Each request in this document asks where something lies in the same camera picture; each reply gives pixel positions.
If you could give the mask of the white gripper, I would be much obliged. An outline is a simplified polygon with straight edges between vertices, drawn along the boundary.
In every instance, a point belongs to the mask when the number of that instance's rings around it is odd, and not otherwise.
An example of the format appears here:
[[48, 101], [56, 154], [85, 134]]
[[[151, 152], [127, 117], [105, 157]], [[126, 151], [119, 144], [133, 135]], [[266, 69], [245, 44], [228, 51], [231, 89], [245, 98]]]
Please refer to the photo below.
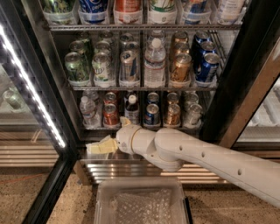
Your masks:
[[88, 143], [86, 145], [87, 153], [107, 154], [115, 152], [119, 148], [124, 153], [133, 154], [133, 136], [141, 129], [141, 126], [131, 124], [130, 119], [125, 116], [120, 117], [120, 122], [122, 127], [116, 132], [115, 139], [111, 136], [105, 136], [99, 142]]

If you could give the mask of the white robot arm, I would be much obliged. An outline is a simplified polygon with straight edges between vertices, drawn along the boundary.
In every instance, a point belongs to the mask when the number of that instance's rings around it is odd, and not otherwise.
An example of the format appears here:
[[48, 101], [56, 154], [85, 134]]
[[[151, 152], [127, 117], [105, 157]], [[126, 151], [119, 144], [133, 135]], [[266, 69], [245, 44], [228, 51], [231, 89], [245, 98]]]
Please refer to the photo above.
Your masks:
[[183, 163], [190, 162], [280, 207], [279, 163], [203, 142], [177, 129], [148, 130], [125, 117], [121, 122], [116, 136], [88, 143], [87, 152], [105, 154], [119, 150], [137, 154], [166, 172], [176, 172]]

